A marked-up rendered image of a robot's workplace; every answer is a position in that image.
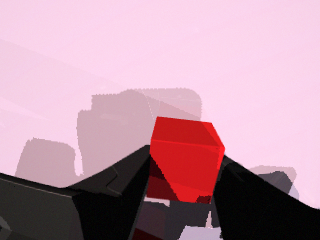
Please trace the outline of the red cube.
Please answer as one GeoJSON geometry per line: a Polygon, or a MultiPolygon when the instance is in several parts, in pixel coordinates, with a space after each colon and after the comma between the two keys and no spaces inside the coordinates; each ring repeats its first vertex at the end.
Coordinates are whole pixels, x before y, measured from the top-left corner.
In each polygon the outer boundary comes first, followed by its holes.
{"type": "Polygon", "coordinates": [[[140,231],[140,229],[135,229],[131,240],[163,240],[160,237],[155,237],[151,233],[140,231]]]}
{"type": "Polygon", "coordinates": [[[212,123],[157,116],[145,197],[211,204],[223,153],[212,123]]]}

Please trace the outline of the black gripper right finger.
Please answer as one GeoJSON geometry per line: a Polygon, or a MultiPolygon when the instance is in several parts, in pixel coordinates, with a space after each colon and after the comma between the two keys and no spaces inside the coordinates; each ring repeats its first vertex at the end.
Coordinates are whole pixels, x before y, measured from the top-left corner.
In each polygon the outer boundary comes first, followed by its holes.
{"type": "Polygon", "coordinates": [[[320,209],[279,191],[224,153],[213,197],[224,240],[320,240],[320,209]]]}

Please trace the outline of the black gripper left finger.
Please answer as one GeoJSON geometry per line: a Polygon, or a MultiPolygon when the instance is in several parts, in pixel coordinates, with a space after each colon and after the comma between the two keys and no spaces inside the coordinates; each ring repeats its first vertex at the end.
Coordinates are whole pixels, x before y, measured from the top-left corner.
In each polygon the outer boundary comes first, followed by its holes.
{"type": "Polygon", "coordinates": [[[148,188],[149,148],[71,187],[0,172],[0,227],[36,240],[131,240],[148,188]]]}

